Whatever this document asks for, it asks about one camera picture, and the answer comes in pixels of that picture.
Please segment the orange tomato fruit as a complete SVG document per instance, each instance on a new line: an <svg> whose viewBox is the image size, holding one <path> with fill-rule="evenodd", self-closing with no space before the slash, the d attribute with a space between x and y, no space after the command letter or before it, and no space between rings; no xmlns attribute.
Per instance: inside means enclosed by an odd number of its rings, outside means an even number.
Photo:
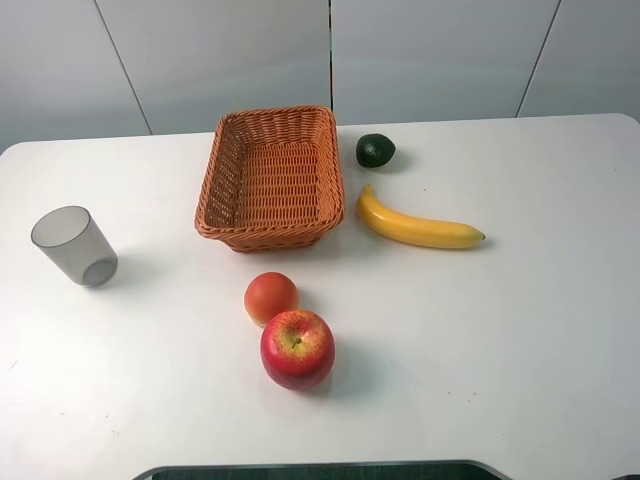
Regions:
<svg viewBox="0 0 640 480"><path fill-rule="evenodd" d="M273 317L296 310L299 306L299 292L287 276L278 272L266 272L255 277L244 294L245 310L260 327L264 327Z"/></svg>

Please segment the orange wicker basket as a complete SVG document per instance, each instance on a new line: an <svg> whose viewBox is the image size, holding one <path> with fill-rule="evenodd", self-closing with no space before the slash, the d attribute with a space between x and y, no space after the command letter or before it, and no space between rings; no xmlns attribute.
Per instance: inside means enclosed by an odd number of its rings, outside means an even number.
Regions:
<svg viewBox="0 0 640 480"><path fill-rule="evenodd" d="M319 105L230 113L218 123L194 226L239 253L317 243L345 214L333 112Z"/></svg>

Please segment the dark green avocado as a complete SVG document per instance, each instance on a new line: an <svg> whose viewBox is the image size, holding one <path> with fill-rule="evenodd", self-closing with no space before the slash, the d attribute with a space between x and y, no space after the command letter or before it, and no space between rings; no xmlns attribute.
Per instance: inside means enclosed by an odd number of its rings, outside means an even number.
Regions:
<svg viewBox="0 0 640 480"><path fill-rule="evenodd" d="M386 165L396 152L395 144L385 135L363 135L356 144L356 160L364 168L380 168Z"/></svg>

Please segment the yellow banana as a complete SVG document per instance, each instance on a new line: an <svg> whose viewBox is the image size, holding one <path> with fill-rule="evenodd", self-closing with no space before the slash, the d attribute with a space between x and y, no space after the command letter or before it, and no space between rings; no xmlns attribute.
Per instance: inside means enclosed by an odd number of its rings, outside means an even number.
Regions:
<svg viewBox="0 0 640 480"><path fill-rule="evenodd" d="M373 232L409 245L463 250L486 239L484 233L467 224L420 218L390 209L377 200L370 184L359 194L356 212Z"/></svg>

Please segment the red apple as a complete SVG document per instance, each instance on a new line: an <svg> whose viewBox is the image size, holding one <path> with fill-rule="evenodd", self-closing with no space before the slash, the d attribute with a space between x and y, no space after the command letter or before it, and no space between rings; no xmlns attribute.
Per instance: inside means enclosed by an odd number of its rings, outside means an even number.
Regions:
<svg viewBox="0 0 640 480"><path fill-rule="evenodd" d="M319 386L334 365L335 353L328 324L307 310L277 314L261 335L260 354L267 375L289 390Z"/></svg>

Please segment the grey translucent plastic cup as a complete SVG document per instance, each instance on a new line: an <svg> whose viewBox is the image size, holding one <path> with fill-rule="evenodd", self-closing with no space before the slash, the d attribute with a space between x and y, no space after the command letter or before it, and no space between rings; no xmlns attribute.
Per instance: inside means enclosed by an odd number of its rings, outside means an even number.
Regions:
<svg viewBox="0 0 640 480"><path fill-rule="evenodd" d="M47 213L33 226L30 238L77 285L98 287L117 271L116 252L82 206L64 206Z"/></svg>

